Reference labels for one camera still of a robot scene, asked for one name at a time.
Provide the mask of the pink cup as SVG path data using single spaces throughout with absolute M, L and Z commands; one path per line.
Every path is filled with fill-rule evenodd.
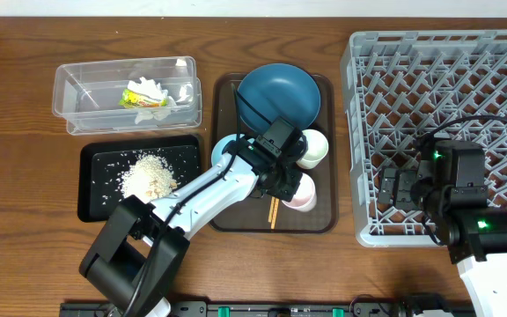
M 289 202 L 283 201 L 283 204 L 293 210 L 308 212 L 315 207 L 316 202 L 317 193 L 315 183 L 311 176 L 303 173 L 296 194 Z

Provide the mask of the light blue bowl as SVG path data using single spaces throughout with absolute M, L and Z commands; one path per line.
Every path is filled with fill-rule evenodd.
M 219 162 L 220 158 L 222 157 L 222 155 L 224 153 L 224 148 L 226 147 L 226 145 L 230 141 L 235 141 L 235 140 L 236 140 L 236 135 L 230 134 L 228 136 L 223 137 L 222 139 L 220 139 L 216 143 L 216 145 L 214 146 L 214 148 L 211 152 L 211 156 L 210 156 L 210 163 L 212 166 L 214 166 L 216 163 Z

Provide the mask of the white rice pile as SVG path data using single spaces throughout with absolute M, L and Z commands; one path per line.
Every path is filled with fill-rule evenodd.
M 144 154 L 127 172 L 121 174 L 119 187 L 123 198 L 136 196 L 143 203 L 170 195 L 179 183 L 167 160 L 158 155 Z

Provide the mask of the white tissue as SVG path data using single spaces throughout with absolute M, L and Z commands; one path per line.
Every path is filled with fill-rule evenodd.
M 129 81 L 128 87 L 130 91 L 137 92 L 149 96 L 155 100 L 167 100 L 166 107 L 144 107 L 144 108 L 128 108 L 136 110 L 135 124 L 143 121 L 156 120 L 163 121 L 172 113 L 172 108 L 176 106 L 175 100 L 163 89 L 161 84 L 157 84 L 153 79 L 140 77 L 140 82 Z

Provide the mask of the yellow snack wrapper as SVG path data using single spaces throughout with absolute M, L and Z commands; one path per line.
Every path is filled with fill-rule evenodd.
M 119 105 L 125 108 L 144 108 L 144 107 L 166 107 L 167 100 L 155 100 L 144 94 L 125 89 L 122 93 Z

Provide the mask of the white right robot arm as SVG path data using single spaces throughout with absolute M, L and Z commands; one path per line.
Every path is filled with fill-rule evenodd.
M 485 152 L 469 141 L 437 138 L 419 146 L 416 169 L 384 168 L 378 202 L 419 210 L 446 247 L 478 316 L 507 316 L 507 210 L 489 205 Z

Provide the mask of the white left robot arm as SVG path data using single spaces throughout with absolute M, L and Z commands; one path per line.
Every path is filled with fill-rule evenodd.
M 254 140 L 236 136 L 206 173 L 168 196 L 123 199 L 79 266 L 80 274 L 124 316 L 167 316 L 166 294 L 190 240 L 221 211 L 254 191 L 290 201 L 307 150 L 303 132 L 275 119 Z

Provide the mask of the grey dishwasher rack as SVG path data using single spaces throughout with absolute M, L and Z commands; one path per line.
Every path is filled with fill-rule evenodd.
M 431 245 L 421 212 L 377 200 L 380 171 L 416 168 L 430 131 L 483 146 L 489 203 L 507 209 L 507 30 L 354 33 L 341 74 L 362 246 Z

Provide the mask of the clear plastic waste bin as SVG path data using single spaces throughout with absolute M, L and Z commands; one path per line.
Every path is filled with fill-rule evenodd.
M 153 79 L 175 100 L 163 121 L 135 124 L 136 110 L 119 105 L 129 81 Z M 125 59 L 60 66 L 55 74 L 53 113 L 71 135 L 195 128 L 202 122 L 201 82 L 191 56 Z

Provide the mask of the black waste tray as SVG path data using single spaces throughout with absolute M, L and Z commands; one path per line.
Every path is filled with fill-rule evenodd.
M 199 138 L 193 135 L 88 144 L 80 153 L 78 218 L 86 223 L 108 219 L 123 198 L 122 175 L 145 155 L 164 161 L 178 188 L 201 171 Z

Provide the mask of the pale green cup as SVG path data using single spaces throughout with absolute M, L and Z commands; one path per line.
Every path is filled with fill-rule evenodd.
M 329 144 L 326 136 L 316 129 L 305 129 L 303 131 L 307 142 L 307 150 L 297 165 L 303 169 L 313 169 L 328 154 Z

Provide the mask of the right wooden chopstick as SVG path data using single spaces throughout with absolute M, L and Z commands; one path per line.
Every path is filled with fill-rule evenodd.
M 280 202 L 280 200 L 276 198 L 276 205 L 275 205 L 275 209 L 274 209 L 273 219 L 272 219 L 272 222 L 270 223 L 270 228 L 272 230 L 274 230 L 275 226 L 276 226 L 276 217 L 277 217 L 279 202 Z

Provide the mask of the wooden chopstick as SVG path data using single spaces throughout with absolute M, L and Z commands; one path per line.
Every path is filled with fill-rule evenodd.
M 280 202 L 280 200 L 276 198 L 276 205 L 275 205 L 275 209 L 274 209 L 273 219 L 272 219 L 272 222 L 270 223 L 270 228 L 272 230 L 274 230 L 275 226 L 276 226 L 276 217 L 277 217 L 279 202 Z
M 271 201 L 270 201 L 269 213 L 268 213 L 268 222 L 269 223 L 272 222 L 275 205 L 276 205 L 276 199 L 272 196 Z

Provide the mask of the left wooden chopstick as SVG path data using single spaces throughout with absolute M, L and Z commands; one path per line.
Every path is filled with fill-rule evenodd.
M 276 199 L 272 196 L 271 201 L 270 201 L 269 213 L 268 213 L 268 222 L 269 223 L 272 222 L 275 205 L 276 205 Z

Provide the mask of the brown serving tray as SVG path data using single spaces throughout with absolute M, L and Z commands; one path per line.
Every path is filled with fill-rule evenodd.
M 231 88 L 239 85 L 245 75 L 229 73 L 220 77 L 214 88 L 213 118 L 210 142 L 215 145 L 220 139 L 236 131 L 235 107 Z M 338 220 L 337 167 L 334 144 L 334 92 L 326 77 L 312 76 L 320 90 L 320 112 L 310 126 L 325 135 L 328 154 L 313 169 L 306 173 L 316 186 L 317 202 L 307 212 L 293 210 L 283 203 L 277 209 L 276 224 L 268 221 L 271 197 L 248 197 L 220 212 L 210 221 L 211 227 L 220 232 L 258 233 L 324 233 L 330 231 Z

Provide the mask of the dark blue plate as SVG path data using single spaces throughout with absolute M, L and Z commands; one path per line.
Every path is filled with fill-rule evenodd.
M 271 63 L 249 72 L 238 87 L 240 118 L 257 134 L 282 117 L 307 129 L 320 113 L 320 89 L 313 77 L 297 66 Z

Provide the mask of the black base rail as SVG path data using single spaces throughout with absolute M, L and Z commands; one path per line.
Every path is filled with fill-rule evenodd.
M 471 304 L 454 303 L 436 293 L 407 295 L 397 300 L 369 294 L 356 296 L 348 304 L 232 303 L 204 300 L 170 305 L 171 317 L 475 317 Z

